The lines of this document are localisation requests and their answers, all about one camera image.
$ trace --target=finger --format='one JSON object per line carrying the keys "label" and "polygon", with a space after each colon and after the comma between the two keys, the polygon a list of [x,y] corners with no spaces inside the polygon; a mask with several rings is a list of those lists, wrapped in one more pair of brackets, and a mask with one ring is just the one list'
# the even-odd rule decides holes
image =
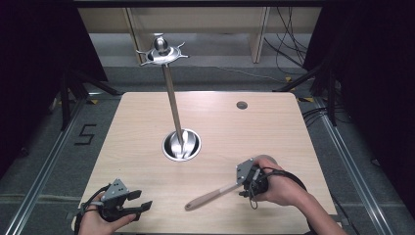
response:
{"label": "finger", "polygon": [[254,165],[259,165],[261,168],[270,167],[270,168],[277,168],[282,169],[280,166],[277,165],[277,162],[267,155],[259,155],[254,158]]}
{"label": "finger", "polygon": [[104,196],[104,193],[105,192],[102,192],[102,193],[100,193],[100,194],[98,194],[95,198],[94,198],[94,200],[93,201],[100,201],[101,200],[101,198]]}
{"label": "finger", "polygon": [[262,202],[267,201],[265,193],[257,194],[253,197],[254,202]]}
{"label": "finger", "polygon": [[128,223],[132,222],[132,220],[134,220],[135,216],[136,216],[136,214],[132,213],[132,214],[126,215],[126,216],[121,217],[120,219],[112,222],[111,227],[112,227],[113,231],[116,231],[120,227],[125,226]]}

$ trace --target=black wire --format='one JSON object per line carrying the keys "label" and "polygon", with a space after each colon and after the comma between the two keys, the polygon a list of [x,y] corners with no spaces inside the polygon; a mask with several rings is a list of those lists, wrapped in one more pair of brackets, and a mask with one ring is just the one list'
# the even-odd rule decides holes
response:
{"label": "black wire", "polygon": [[294,47],[292,47],[292,46],[290,46],[290,45],[287,45],[287,43],[285,43],[285,42],[281,39],[280,35],[278,35],[278,33],[276,33],[276,34],[277,34],[278,39],[280,40],[280,42],[281,42],[284,46],[286,46],[287,48],[289,48],[289,49],[291,49],[291,50],[297,50],[296,48],[294,48]]}
{"label": "black wire", "polygon": [[273,167],[264,167],[264,168],[262,168],[262,169],[271,169],[271,170],[275,170],[276,168],[273,168]]}
{"label": "black wire", "polygon": [[[281,15],[281,13],[280,13],[280,11],[279,11],[279,9],[277,8],[277,10],[278,10],[278,13],[279,13],[279,15],[280,15],[280,18],[281,18],[281,20],[283,21],[283,23],[284,23],[284,27],[285,27],[285,29],[286,29],[286,31],[285,31],[285,33],[284,33],[284,37],[283,37],[283,39],[282,39],[282,41],[284,41],[284,39],[285,39],[285,37],[286,37],[286,35],[287,35],[287,33],[289,33],[289,30],[288,30],[288,28],[287,28],[287,26],[286,26],[286,24],[285,24],[285,21],[284,21],[284,19],[283,19],[283,17],[282,17],[282,15]],[[278,46],[278,49],[277,48],[275,48],[275,47],[273,47],[273,46],[271,46],[276,52],[277,52],[277,56],[275,57],[275,63],[276,63],[276,65],[277,65],[277,68],[278,68],[278,70],[279,71],[281,71],[281,72],[284,72],[284,73],[286,73],[286,74],[303,74],[303,73],[297,73],[297,72],[287,72],[287,71],[285,71],[285,70],[282,70],[281,68],[280,68],[280,66],[278,65],[278,54],[282,54],[281,53],[281,46],[282,46],[282,43],[280,43],[280,45]],[[297,66],[299,66],[300,68],[302,68],[302,62],[301,62],[301,64],[300,63],[298,63],[297,61],[295,61],[295,60],[293,60],[292,58],[290,58],[290,57],[288,57],[287,55],[283,55],[283,56],[285,56],[287,59],[289,59],[290,61],[292,61],[292,62],[294,62]]]}
{"label": "black wire", "polygon": [[310,114],[310,117],[309,118],[305,118],[304,119],[304,123],[305,123],[305,125],[307,125],[311,120],[319,119],[319,118],[321,118],[321,117],[323,117],[325,115],[327,115],[327,112],[326,111],[324,111],[324,113],[323,112],[318,112],[316,114]]}
{"label": "black wire", "polygon": [[291,62],[293,62],[294,64],[296,64],[297,66],[301,67],[301,64],[299,62],[297,62],[296,60],[294,60],[293,58],[291,58],[290,56],[288,56],[287,54],[285,54],[284,52],[278,50],[276,47],[274,47],[273,45],[271,45],[271,43],[268,42],[268,40],[266,38],[263,38],[263,40],[272,48],[274,49],[274,51],[276,51],[277,53],[281,54],[282,56],[284,56],[285,58],[287,58],[288,60],[290,60]]}
{"label": "black wire", "polygon": [[320,119],[320,118],[322,118],[322,117],[324,117],[326,114],[318,114],[317,116],[314,116],[314,120],[310,123],[310,124],[307,124],[312,118],[310,118],[308,121],[306,121],[305,122],[305,124],[306,124],[306,127],[307,128],[309,128],[310,126],[312,126],[318,119]]}
{"label": "black wire", "polygon": [[309,117],[310,115],[312,115],[314,113],[318,113],[318,112],[325,111],[325,110],[327,110],[327,107],[313,109],[313,110],[302,113],[302,117],[307,118],[307,117]]}
{"label": "black wire", "polygon": [[87,212],[97,212],[98,211],[98,209],[90,209],[90,210],[86,210],[84,213],[87,213]]}
{"label": "black wire", "polygon": [[[337,104],[337,105],[335,105],[335,108],[336,109],[343,109],[343,104]],[[308,113],[312,113],[314,111],[326,110],[326,109],[328,109],[328,108],[327,107],[316,108],[316,109],[312,109],[312,110],[306,111],[306,112],[302,113],[302,115],[305,115],[305,114],[308,114]]]}
{"label": "black wire", "polygon": [[336,117],[336,120],[338,120],[339,122],[342,122],[342,123],[346,123],[346,124],[352,124],[353,123],[353,121],[351,121],[351,120],[342,120],[338,117]]}
{"label": "black wire", "polygon": [[253,181],[251,181],[251,183],[250,183],[248,195],[250,197],[251,208],[254,209],[254,210],[256,210],[258,208],[258,202],[257,201],[254,201],[255,202],[255,206],[253,206],[253,198],[255,197],[255,195],[254,195],[254,182]]}
{"label": "black wire", "polygon": [[300,48],[298,47],[298,45],[297,45],[297,43],[298,44],[300,44],[296,39],[295,39],[295,37],[294,37],[294,30],[293,30],[293,21],[292,21],[292,15],[293,15],[293,8],[292,7],[289,7],[289,21],[288,21],[288,24],[286,24],[285,23],[285,21],[284,21],[284,18],[282,17],[282,15],[281,15],[281,12],[280,12],[280,9],[277,7],[277,11],[278,11],[278,14],[279,14],[279,16],[280,16],[280,19],[281,19],[281,21],[283,22],[283,25],[284,25],[284,28],[286,29],[286,31],[285,31],[285,33],[284,33],[284,37],[283,37],[283,39],[282,39],[282,41],[284,41],[284,39],[285,39],[285,36],[287,35],[287,34],[289,34],[289,36],[291,37],[291,39],[292,39],[292,41],[293,41],[293,43],[294,43],[294,45],[295,45],[295,50],[296,50],[296,52],[297,52],[297,56],[299,57],[299,59],[300,59],[300,62],[303,64],[303,60],[304,60],[304,56],[302,55],[302,53],[300,52]]}

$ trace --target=cable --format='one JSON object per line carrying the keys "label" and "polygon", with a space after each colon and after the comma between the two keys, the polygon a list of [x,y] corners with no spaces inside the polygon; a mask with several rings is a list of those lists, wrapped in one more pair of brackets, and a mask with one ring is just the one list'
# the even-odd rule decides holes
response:
{"label": "cable", "polygon": [[294,47],[292,47],[292,46],[290,46],[290,45],[287,45],[287,43],[285,43],[284,41],[283,41],[283,39],[281,39],[281,37],[280,37],[280,35],[278,35],[278,33],[276,33],[276,35],[277,35],[277,38],[280,40],[280,42],[284,45],[284,46],[286,46],[287,48],[289,48],[289,49],[291,49],[291,50],[294,50],[294,51],[296,51],[297,49],[296,48],[294,48]]}
{"label": "cable", "polygon": [[293,58],[291,58],[290,56],[288,56],[287,54],[283,53],[282,51],[278,50],[276,47],[274,47],[273,45],[271,45],[271,43],[268,42],[268,40],[264,37],[263,40],[272,48],[274,49],[277,53],[281,54],[282,56],[284,56],[285,58],[287,58],[288,60],[290,60],[291,62],[293,62],[294,64],[296,64],[298,67],[301,68],[302,64],[300,64],[299,62],[295,61]]}
{"label": "cable", "polygon": [[278,11],[278,14],[280,16],[280,19],[283,22],[284,28],[286,29],[286,31],[284,33],[283,39],[282,40],[280,39],[280,40],[283,42],[284,39],[285,39],[285,37],[286,37],[286,35],[289,34],[289,36],[291,37],[291,39],[292,39],[292,41],[293,41],[293,43],[295,45],[295,50],[297,52],[297,56],[299,57],[300,62],[303,64],[304,56],[302,55],[302,53],[300,53],[300,48],[297,45],[297,43],[298,44],[300,44],[300,43],[294,37],[293,21],[292,21],[293,8],[292,7],[289,7],[288,10],[289,10],[289,21],[288,21],[288,23],[285,23],[284,18],[281,15],[280,9],[277,7],[277,11]]}
{"label": "cable", "polygon": [[249,187],[249,190],[248,190],[248,195],[250,197],[250,205],[251,205],[251,208],[254,209],[254,210],[256,210],[258,208],[258,202],[256,200],[253,201],[253,198],[255,198],[255,194],[254,194],[254,181],[251,181],[251,183],[250,183],[250,187]]}
{"label": "cable", "polygon": [[[303,61],[302,61],[302,59],[303,59],[303,56],[302,56],[302,54],[299,52],[299,47],[297,46],[297,43],[296,43],[296,40],[294,39],[294,37],[290,34],[290,30],[289,30],[289,28],[287,27],[287,25],[286,25],[286,23],[285,23],[285,21],[284,21],[284,19],[283,19],[283,17],[282,17],[282,15],[281,15],[281,12],[280,12],[280,10],[279,10],[279,8],[277,7],[277,11],[278,11],[278,14],[279,14],[279,16],[280,16],[280,18],[281,18],[281,21],[283,22],[283,25],[284,25],[284,28],[286,29],[286,31],[285,31],[285,33],[284,33],[284,36],[283,36],[283,39],[281,39],[279,36],[278,36],[278,34],[277,34],[277,36],[278,36],[278,38],[280,39],[280,41],[281,41],[281,43],[280,43],[280,45],[278,46],[278,48],[275,48],[274,46],[272,46],[265,38],[264,38],[264,40],[265,40],[265,42],[268,44],[268,45],[270,45],[271,46],[271,48],[272,49],[274,49],[276,52],[277,52],[277,56],[276,56],[276,58],[275,58],[275,63],[276,63],[276,65],[277,65],[277,68],[278,68],[278,70],[279,71],[282,71],[282,72],[284,72],[284,73],[287,73],[287,74],[303,74],[303,73],[294,73],[294,72],[287,72],[287,71],[285,71],[285,70],[282,70],[281,68],[280,68],[280,66],[279,66],[279,64],[278,64],[278,55],[279,54],[281,54],[281,55],[283,55],[285,58],[287,58],[288,60],[290,60],[291,62],[293,62],[293,63],[295,63],[297,66],[299,66],[300,68],[302,68],[302,63],[303,63]],[[292,8],[289,8],[289,25],[292,25]],[[299,62],[297,62],[297,61],[295,61],[294,59],[292,59],[291,57],[289,57],[288,55],[286,55],[286,54],[284,54],[284,53],[282,53],[281,52],[281,46],[284,44],[284,45],[286,45],[287,46],[287,44],[285,44],[284,43],[284,39],[285,39],[285,37],[287,36],[287,34],[289,34],[290,35],[290,37],[292,38],[292,40],[293,40],[293,42],[294,42],[294,44],[295,44],[295,47],[296,48],[292,48],[293,50],[295,50],[296,51],[296,53],[297,53],[297,56],[299,57],[299,59],[300,59],[300,63]]]}
{"label": "cable", "polygon": [[[341,105],[337,105],[337,107],[335,106],[335,113],[344,113],[345,111],[336,111],[338,109],[344,109],[343,106]],[[328,114],[328,108],[324,107],[324,108],[317,108],[317,109],[313,109],[307,112],[302,113],[302,117],[304,118],[304,122],[306,127],[310,127],[312,126],[318,119],[326,116]],[[343,122],[343,123],[352,123],[352,122],[347,122],[345,120],[341,120],[339,119],[339,121]]]}
{"label": "cable", "polygon": [[[183,65],[183,66],[178,66],[178,67],[197,67],[197,66]],[[280,82],[280,83],[287,83],[287,81],[282,81],[281,79],[278,79],[278,78],[275,78],[275,77],[272,77],[272,76],[257,75],[257,74],[249,73],[249,72],[242,71],[242,70],[232,70],[232,69],[227,69],[227,68],[224,68],[224,67],[211,67],[211,68],[215,68],[215,69],[219,69],[219,70],[223,70],[223,71],[238,72],[238,73],[242,73],[242,74],[253,76],[253,77],[268,78],[268,79],[271,79],[271,80],[274,80],[274,81],[277,81],[277,82]]]}
{"label": "cable", "polygon": [[[265,169],[270,169],[271,171],[268,173],[265,173]],[[276,168],[272,168],[272,167],[263,167],[263,168],[259,168],[257,170],[261,170],[263,172],[263,175],[260,175],[259,178],[253,178],[253,180],[250,182],[250,186],[249,186],[249,197],[250,197],[250,201],[252,199],[254,199],[255,197],[255,191],[254,191],[254,186],[256,186],[256,184],[261,185],[261,181],[268,178],[269,176],[284,176],[287,177],[291,180],[293,180],[294,182],[296,182],[303,190],[307,191],[307,188],[305,187],[305,185],[302,183],[302,181],[296,177],[295,175],[293,175],[292,173],[286,171],[286,170],[282,170],[282,169],[276,169]]]}

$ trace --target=human hand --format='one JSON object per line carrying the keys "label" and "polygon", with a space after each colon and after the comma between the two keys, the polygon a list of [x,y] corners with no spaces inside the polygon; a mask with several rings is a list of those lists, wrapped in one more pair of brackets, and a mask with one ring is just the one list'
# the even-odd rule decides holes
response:
{"label": "human hand", "polygon": [[[100,201],[103,194],[99,194],[93,201]],[[90,205],[87,210],[96,210],[97,206]],[[120,227],[132,222],[135,214],[129,214],[114,222],[107,222],[101,218],[98,211],[88,211],[83,215],[80,222],[79,235],[111,235]]]}
{"label": "human hand", "polygon": [[[272,171],[270,168],[284,170],[274,159],[269,156],[258,156],[254,159],[254,165],[259,165],[265,173]],[[268,190],[265,193],[253,197],[255,201],[268,201],[280,206],[297,206],[301,198],[307,196],[295,181],[284,176],[268,176]]]}

